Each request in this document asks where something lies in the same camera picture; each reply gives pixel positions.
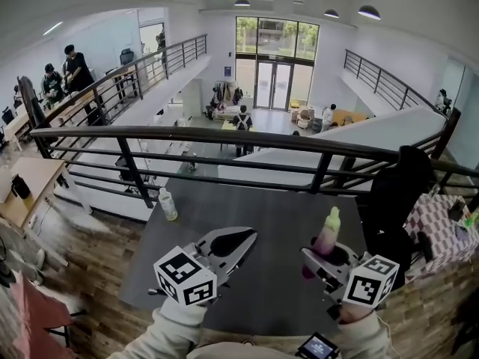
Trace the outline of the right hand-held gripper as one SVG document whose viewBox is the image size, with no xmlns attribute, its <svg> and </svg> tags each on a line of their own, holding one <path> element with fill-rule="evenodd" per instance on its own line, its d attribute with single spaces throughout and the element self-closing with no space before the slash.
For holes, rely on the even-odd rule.
<svg viewBox="0 0 479 359">
<path fill-rule="evenodd" d="M 325 293 L 337 305 L 344 303 L 373 310 L 392 291 L 400 265 L 380 255 L 360 256 L 347 245 L 337 242 L 326 256 L 312 248 L 300 250 L 302 274 L 307 279 L 319 277 Z"/>
</svg>

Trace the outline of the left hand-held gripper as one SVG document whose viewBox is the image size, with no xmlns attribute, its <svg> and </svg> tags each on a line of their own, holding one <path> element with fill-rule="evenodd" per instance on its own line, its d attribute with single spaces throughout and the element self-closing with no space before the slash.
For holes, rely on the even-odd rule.
<svg viewBox="0 0 479 359">
<path fill-rule="evenodd" d="M 153 264 L 160 289 L 184 307 L 214 301 L 256 241 L 253 228 L 226 227 L 210 231 L 197 244 L 177 246 Z"/>
</svg>

